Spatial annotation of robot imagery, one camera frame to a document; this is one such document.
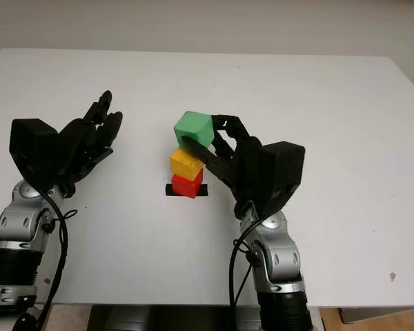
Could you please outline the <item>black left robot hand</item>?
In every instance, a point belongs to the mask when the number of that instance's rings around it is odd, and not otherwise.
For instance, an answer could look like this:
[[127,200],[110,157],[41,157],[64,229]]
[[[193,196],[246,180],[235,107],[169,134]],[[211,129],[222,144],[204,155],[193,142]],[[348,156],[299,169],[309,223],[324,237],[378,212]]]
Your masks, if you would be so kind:
[[72,120],[60,133],[61,167],[57,185],[65,198],[76,191],[76,182],[86,177],[113,149],[123,114],[109,112],[112,92],[107,90],[94,102],[82,118]]

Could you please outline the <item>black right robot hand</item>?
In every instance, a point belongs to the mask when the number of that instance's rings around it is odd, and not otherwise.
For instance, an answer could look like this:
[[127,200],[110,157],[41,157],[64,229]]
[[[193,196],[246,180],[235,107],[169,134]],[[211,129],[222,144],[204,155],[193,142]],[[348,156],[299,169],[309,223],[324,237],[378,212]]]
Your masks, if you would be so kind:
[[249,135],[239,117],[213,115],[212,121],[215,151],[211,152],[188,135],[182,137],[185,149],[230,189],[236,200],[237,219],[242,219],[249,208],[255,209],[259,219],[269,217],[271,212],[264,209],[267,196],[262,190],[259,169],[260,140]]

